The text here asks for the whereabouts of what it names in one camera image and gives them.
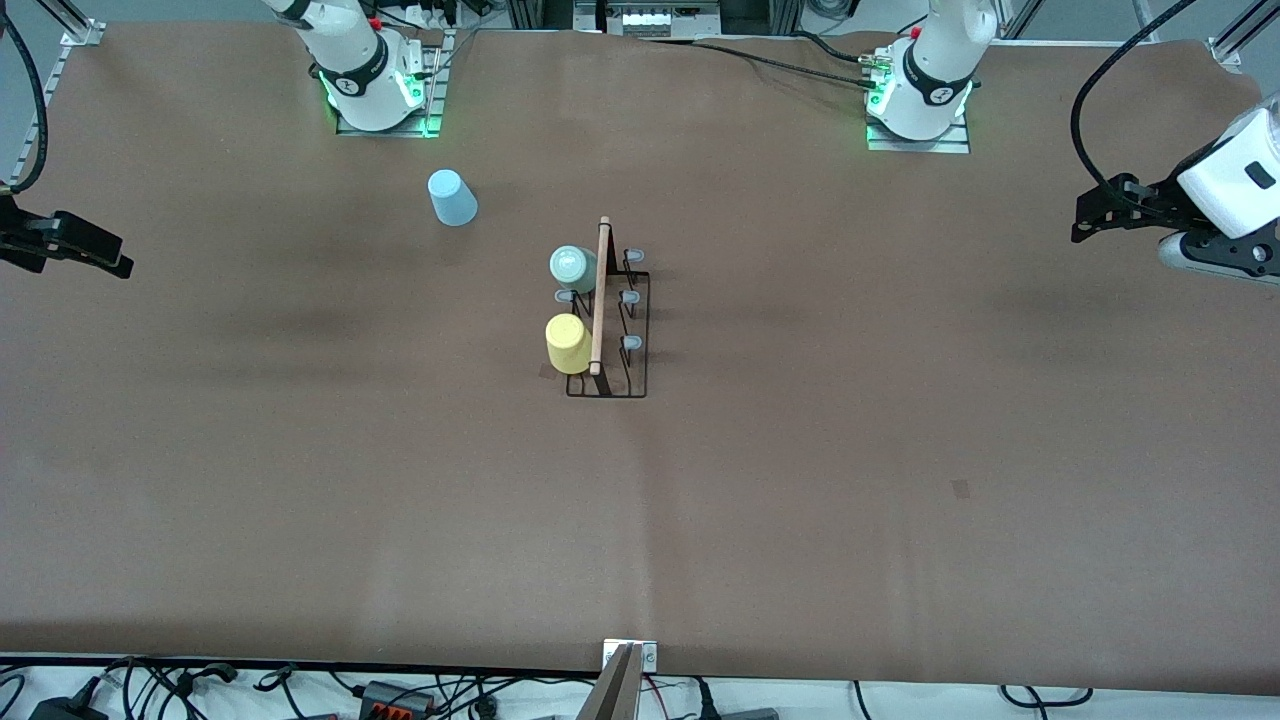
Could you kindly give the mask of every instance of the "teal cup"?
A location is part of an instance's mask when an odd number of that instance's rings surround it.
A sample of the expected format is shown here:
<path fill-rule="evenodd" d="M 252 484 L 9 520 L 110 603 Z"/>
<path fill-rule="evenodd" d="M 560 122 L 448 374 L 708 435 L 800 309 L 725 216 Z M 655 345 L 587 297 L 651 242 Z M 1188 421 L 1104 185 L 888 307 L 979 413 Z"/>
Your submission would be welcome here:
<path fill-rule="evenodd" d="M 552 277 L 564 290 L 586 295 L 595 290 L 595 252 L 564 245 L 552 252 Z"/>

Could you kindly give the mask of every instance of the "wooden stick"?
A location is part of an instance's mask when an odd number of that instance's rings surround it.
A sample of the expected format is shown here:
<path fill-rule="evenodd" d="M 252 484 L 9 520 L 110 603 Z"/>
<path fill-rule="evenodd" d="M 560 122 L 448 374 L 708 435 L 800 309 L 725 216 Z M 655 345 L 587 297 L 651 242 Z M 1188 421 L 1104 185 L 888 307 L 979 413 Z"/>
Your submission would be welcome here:
<path fill-rule="evenodd" d="M 591 302 L 591 361 L 588 364 L 593 375 L 599 375 L 604 365 L 600 355 L 604 352 L 604 284 L 609 282 L 609 234 L 613 225 L 609 217 L 600 218 L 600 242 L 595 250 L 595 300 Z"/>

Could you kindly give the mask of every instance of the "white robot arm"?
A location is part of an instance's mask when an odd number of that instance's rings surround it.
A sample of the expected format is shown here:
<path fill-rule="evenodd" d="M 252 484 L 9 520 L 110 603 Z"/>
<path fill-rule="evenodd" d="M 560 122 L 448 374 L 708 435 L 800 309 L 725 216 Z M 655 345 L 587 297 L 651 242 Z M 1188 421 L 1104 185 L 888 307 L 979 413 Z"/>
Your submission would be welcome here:
<path fill-rule="evenodd" d="M 870 72 L 877 90 L 867 94 L 867 113 L 908 140 L 941 136 L 964 110 L 997 29 L 992 0 L 929 0 L 918 38 L 876 51 L 888 61 Z"/>
<path fill-rule="evenodd" d="M 1167 227 L 1170 268 L 1280 284 L 1280 92 L 1245 110 L 1216 141 L 1146 187 L 1130 174 L 1076 200 L 1071 241 L 1111 228 Z"/>
<path fill-rule="evenodd" d="M 352 127 L 388 129 L 422 105 L 422 44 L 375 32 L 358 0 L 262 1 L 307 45 L 329 102 Z"/>

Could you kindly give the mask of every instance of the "table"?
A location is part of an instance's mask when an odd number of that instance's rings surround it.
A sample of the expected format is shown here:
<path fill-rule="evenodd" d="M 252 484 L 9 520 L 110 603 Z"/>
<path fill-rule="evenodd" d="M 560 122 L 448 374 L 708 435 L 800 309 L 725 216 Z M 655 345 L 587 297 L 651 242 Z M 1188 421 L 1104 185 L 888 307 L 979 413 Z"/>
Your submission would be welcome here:
<path fill-rule="evenodd" d="M 24 204 L 137 270 L 0 274 L 4 650 L 1274 691 L 1276 296 L 1068 242 L 1106 50 L 992 49 L 969 156 L 695 47 L 466 53 L 436 141 L 333 137 L 287 28 L 72 55 Z M 1142 47 L 1084 132 L 1153 181 L 1256 97 Z M 653 273 L 643 401 L 539 375 L 600 215 Z"/>

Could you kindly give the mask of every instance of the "black cable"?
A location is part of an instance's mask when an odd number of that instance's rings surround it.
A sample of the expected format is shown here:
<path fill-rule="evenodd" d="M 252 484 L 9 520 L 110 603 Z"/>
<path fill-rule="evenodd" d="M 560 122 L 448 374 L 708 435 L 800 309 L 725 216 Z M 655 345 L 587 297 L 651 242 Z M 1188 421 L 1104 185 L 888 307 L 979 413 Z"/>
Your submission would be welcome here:
<path fill-rule="evenodd" d="M 859 64 L 858 55 L 850 55 L 849 53 L 841 53 L 840 50 L 836 50 L 831 45 L 827 45 L 827 41 L 823 40 L 820 36 L 817 36 L 817 35 L 814 35 L 814 33 L 812 33 L 809 31 L 797 29 L 797 31 L 792 32 L 791 35 L 794 35 L 795 37 L 804 37 L 806 40 L 813 41 L 813 44 L 817 45 L 818 47 L 820 47 L 823 53 L 831 55 L 832 58 L 836 58 L 837 60 L 844 60 L 846 63 Z"/>
<path fill-rule="evenodd" d="M 1142 213 L 1143 215 L 1165 222 L 1169 222 L 1169 219 L 1165 218 L 1162 214 L 1152 210 L 1151 208 L 1146 208 L 1139 202 L 1130 200 L 1129 197 L 1123 195 L 1119 190 L 1111 187 L 1111 183 L 1107 182 L 1107 178 L 1102 176 L 1102 172 L 1098 170 L 1098 167 L 1093 164 L 1093 160 L 1089 158 L 1089 152 L 1084 149 L 1084 140 L 1080 137 L 1080 114 L 1082 110 L 1084 109 L 1084 99 L 1089 96 L 1089 92 L 1093 90 L 1093 86 L 1098 85 L 1098 81 L 1102 79 L 1102 76 L 1107 74 L 1107 70 L 1110 70 L 1116 63 L 1119 63 L 1121 58 L 1128 55 L 1130 50 L 1137 47 L 1138 44 L 1142 42 L 1148 35 L 1160 29 L 1160 27 L 1167 23 L 1174 15 L 1181 13 L 1192 4 L 1198 1 L 1199 0 L 1178 0 L 1178 3 L 1175 3 L 1167 10 L 1156 17 L 1156 19 L 1151 20 L 1147 24 L 1147 27 L 1139 29 L 1137 35 L 1126 40 L 1124 45 L 1116 47 L 1116 51 L 1112 53 L 1111 56 L 1107 58 L 1106 61 L 1102 63 L 1102 65 L 1100 65 L 1098 69 L 1093 72 L 1092 76 L 1089 76 L 1089 79 L 1084 81 L 1084 85 L 1080 86 L 1080 91 L 1075 95 L 1075 102 L 1071 104 L 1071 145 L 1075 147 L 1075 155 L 1080 159 L 1080 164 L 1084 165 L 1084 169 L 1088 170 L 1089 177 L 1093 178 L 1093 182 L 1098 183 L 1098 187 L 1101 187 L 1102 191 L 1106 192 L 1107 196 L 1110 196 L 1111 200 L 1114 200 L 1116 204 L 1128 205 L 1134 210 L 1137 210 L 1138 213 Z"/>
<path fill-rule="evenodd" d="M 458 684 L 454 685 L 453 689 L 454 689 L 453 696 L 449 697 L 448 702 L 444 703 L 444 706 L 443 706 L 442 710 L 436 711 L 438 715 L 443 715 L 444 717 L 449 717 L 453 714 L 461 711 L 463 707 L 471 707 L 472 705 L 476 703 L 476 701 L 479 701 L 480 698 L 485 697 L 484 696 L 484 678 L 481 678 L 479 675 L 476 676 L 475 680 L 471 680 L 470 685 L 467 685 L 467 687 L 463 688 L 462 683 L 458 683 Z M 457 702 L 458 698 L 466 697 L 466 694 L 470 693 L 471 691 L 479 691 L 480 694 L 476 696 L 475 701 L 465 703 L 461 707 L 458 707 L 458 708 L 454 710 L 453 708 L 453 703 Z"/>
<path fill-rule="evenodd" d="M 14 27 L 8 13 L 0 13 L 0 27 L 4 27 L 13 36 L 13 46 L 18 49 L 22 65 L 27 69 L 27 79 L 31 81 L 31 99 L 36 104 L 36 164 L 18 184 L 5 186 L 0 183 L 0 195 L 18 195 L 36 184 L 40 173 L 45 172 L 45 155 L 49 152 L 49 114 L 47 108 L 45 108 L 45 88 L 40 83 L 40 70 L 36 69 L 36 61 L 31 59 L 31 51 L 27 50 L 27 44 L 22 41 L 22 36 L 18 35 L 18 28 Z"/>
<path fill-rule="evenodd" d="M 751 60 L 754 63 L 763 63 L 765 65 L 773 65 L 774 68 L 782 68 L 783 70 L 791 70 L 794 73 L 801 73 L 806 76 L 813 76 L 823 79 L 833 79 L 836 82 L 847 82 L 849 85 L 856 85 L 863 90 L 876 90 L 876 83 L 869 79 L 851 78 L 845 76 L 837 76 L 832 73 L 824 73 L 822 70 L 815 70 L 813 68 L 801 68 L 800 65 L 792 65 L 790 63 L 783 63 L 781 60 L 774 60 L 772 58 L 762 58 L 760 55 L 753 55 L 750 53 L 742 53 L 741 50 L 733 50 L 732 47 L 724 47 L 721 45 L 701 45 L 699 42 L 668 42 L 668 45 L 687 45 L 690 47 L 704 47 L 707 50 L 714 50 L 717 53 L 726 53 L 733 55 L 735 58 L 742 58 Z"/>
<path fill-rule="evenodd" d="M 525 678 L 525 680 L 527 680 L 530 683 L 538 683 L 539 685 L 559 685 L 562 683 L 582 683 L 584 685 L 595 687 L 595 683 L 593 680 L 588 680 L 585 678 L 561 678 L 558 680 L 548 680 L 548 679 L 544 679 L 544 678 Z M 658 683 L 658 687 L 660 687 L 660 688 L 675 688 L 676 684 L 675 683 Z"/>
<path fill-rule="evenodd" d="M 142 666 L 143 667 L 150 667 L 146 664 L 143 664 Z M 201 720 L 209 720 L 209 717 L 206 717 L 205 714 L 200 711 L 200 708 L 197 708 L 195 705 L 192 705 L 191 701 L 187 700 L 187 697 L 183 696 L 183 693 L 178 691 L 178 685 L 175 685 L 173 683 L 173 680 L 169 679 L 169 673 L 170 673 L 169 670 L 163 671 L 163 673 L 152 671 L 152 675 L 156 679 L 156 687 L 157 688 L 163 687 L 164 689 L 169 691 L 169 694 L 165 697 L 165 701 L 160 705 L 160 714 L 156 716 L 156 720 L 161 720 L 164 717 L 165 705 L 168 705 L 169 701 L 173 700 L 174 697 L 177 697 L 178 701 L 182 702 L 182 706 L 187 710 L 187 717 L 188 719 L 195 716 L 195 717 L 200 717 Z M 146 710 L 147 710 L 147 703 L 143 702 L 142 703 L 142 712 L 145 714 Z"/>
<path fill-rule="evenodd" d="M 703 711 L 698 716 L 698 720 L 721 720 L 719 711 L 716 710 L 716 698 L 712 697 L 712 687 L 707 684 L 707 680 L 694 676 L 694 682 L 698 683 L 698 694 L 703 700 Z"/>
<path fill-rule="evenodd" d="M 893 35 L 902 35 L 904 32 L 911 29 L 913 27 L 923 23 L 927 19 L 929 19 L 929 15 L 920 15 L 919 18 L 915 18 L 914 20 L 911 20 L 911 22 L 906 23 L 905 26 L 902 26 L 901 28 L 899 28 L 899 31 L 896 33 L 893 33 Z"/>
<path fill-rule="evenodd" d="M 329 676 L 330 676 L 330 678 L 333 678 L 333 682 L 335 682 L 335 683 L 338 683 L 339 685 L 342 685 L 342 688 L 343 688 L 344 691 L 347 691 L 347 692 L 348 692 L 348 693 L 351 693 L 351 694 L 356 694 L 356 687 L 355 687 L 355 685 L 348 685 L 347 683 L 343 683 L 343 682 L 342 682 L 342 678 L 339 678 L 339 676 L 338 676 L 338 674 L 337 674 L 337 673 L 334 673 L 333 670 L 329 670 Z"/>
<path fill-rule="evenodd" d="M 160 689 L 160 675 L 161 670 L 148 667 L 151 671 L 151 680 L 155 683 L 151 685 L 151 691 L 147 692 L 147 697 L 142 701 L 142 707 L 138 708 L 138 717 L 145 720 L 147 716 L 147 707 L 151 706 L 151 700 L 155 698 L 156 692 Z M 172 670 L 164 670 L 164 673 L 172 673 Z"/>
<path fill-rule="evenodd" d="M 472 688 L 479 687 L 483 680 L 479 676 L 476 676 L 475 679 L 471 680 L 470 685 L 462 687 L 462 683 L 466 683 L 466 682 L 467 682 L 466 675 L 458 675 L 458 679 L 453 680 L 452 683 L 444 683 L 444 682 L 440 680 L 440 676 L 436 675 L 435 676 L 435 684 L 436 684 L 438 688 L 440 688 L 440 696 L 443 697 L 443 696 L 448 694 L 444 691 L 444 685 L 448 685 L 448 684 L 453 685 L 449 689 L 449 692 L 452 692 L 453 694 L 449 694 L 448 698 L 443 700 L 440 702 L 440 707 L 436 707 L 435 712 L 433 712 L 433 714 L 434 715 L 443 714 L 444 708 L 452 707 L 453 703 L 457 702 L 457 700 L 460 697 L 462 697 L 462 696 L 467 694 L 468 692 L 471 692 Z"/>
<path fill-rule="evenodd" d="M 124 708 L 124 720 L 134 720 L 133 707 L 129 705 L 129 680 L 133 679 L 133 666 L 134 662 L 131 659 L 129 667 L 124 671 L 124 682 L 120 683 L 120 706 Z M 142 685 L 142 691 L 146 689 L 147 687 Z M 142 696 L 142 691 L 138 691 L 140 697 Z"/>
<path fill-rule="evenodd" d="M 448 715 L 445 715 L 444 717 L 452 717 L 453 715 L 456 715 L 458 712 L 462 712 L 463 710 L 466 710 L 466 708 L 471 707 L 472 705 L 475 705 L 475 703 L 485 700 L 486 697 L 493 697 L 499 691 L 504 691 L 504 689 L 509 688 L 511 685 L 515 685 L 518 682 L 520 682 L 520 679 L 507 680 L 507 682 L 502 683 L 500 685 L 493 688 L 492 691 L 485 691 L 485 692 L 477 694 L 476 697 L 474 697 L 474 698 L 463 702 L 458 707 L 449 708 Z"/>
<path fill-rule="evenodd" d="M 293 715 L 296 715 L 298 720 L 307 720 L 307 716 L 298 708 L 298 701 L 293 700 L 293 691 L 289 689 L 288 678 L 280 682 L 280 689 L 284 691 L 284 700 L 289 701 L 289 708 L 293 710 Z"/>
<path fill-rule="evenodd" d="M 443 65 L 440 65 L 440 69 L 435 70 L 435 74 L 440 74 L 444 70 L 449 69 L 449 65 L 453 64 L 453 59 L 457 58 L 460 53 L 462 53 L 462 49 L 466 47 L 467 44 L 471 42 L 475 38 L 476 35 L 480 35 L 480 31 L 484 29 L 484 27 L 486 24 L 489 24 L 493 20 L 498 19 L 498 17 L 499 17 L 498 13 L 492 13 L 488 19 L 483 19 L 483 20 L 477 22 L 476 24 L 471 26 L 470 28 L 467 28 L 467 31 L 468 31 L 467 36 L 463 37 L 461 42 L 457 41 L 458 36 L 457 36 L 457 33 L 454 33 L 454 36 L 453 36 L 454 45 L 453 45 L 453 50 L 449 53 L 449 59 L 445 60 Z"/>
<path fill-rule="evenodd" d="M 142 703 L 142 696 L 147 693 L 147 688 L 155 687 L 159 687 L 155 678 L 148 678 L 146 683 L 142 683 L 142 689 L 138 691 L 138 694 L 133 696 L 133 702 L 129 703 L 128 711 L 125 712 L 127 717 L 137 719 L 138 715 L 134 715 L 134 711 L 137 710 L 146 712 L 146 703 Z"/>
<path fill-rule="evenodd" d="M 858 696 L 858 710 L 863 711 L 863 720 L 872 720 L 872 714 L 867 710 L 867 701 L 863 700 L 863 683 L 854 680 L 854 694 Z"/>
<path fill-rule="evenodd" d="M 1005 698 L 1005 702 L 1009 705 L 1021 707 L 1023 710 L 1037 711 L 1041 720 L 1048 720 L 1050 707 L 1079 707 L 1093 700 L 1093 688 L 1084 688 L 1080 697 L 1073 700 L 1044 700 L 1032 685 L 1023 685 L 1023 689 L 1032 697 L 1030 702 L 1018 700 L 1009 694 L 1009 685 L 1000 685 L 1000 697 Z"/>
<path fill-rule="evenodd" d="M 18 683 L 18 687 L 14 688 L 13 694 L 9 696 L 9 702 L 5 702 L 4 707 L 0 707 L 0 720 L 4 720 L 4 716 L 9 715 L 9 711 L 13 710 L 13 703 L 18 702 L 18 696 L 20 696 L 22 691 L 27 687 L 27 678 L 24 675 L 9 675 L 8 678 L 0 680 L 0 688 L 10 683 Z"/>

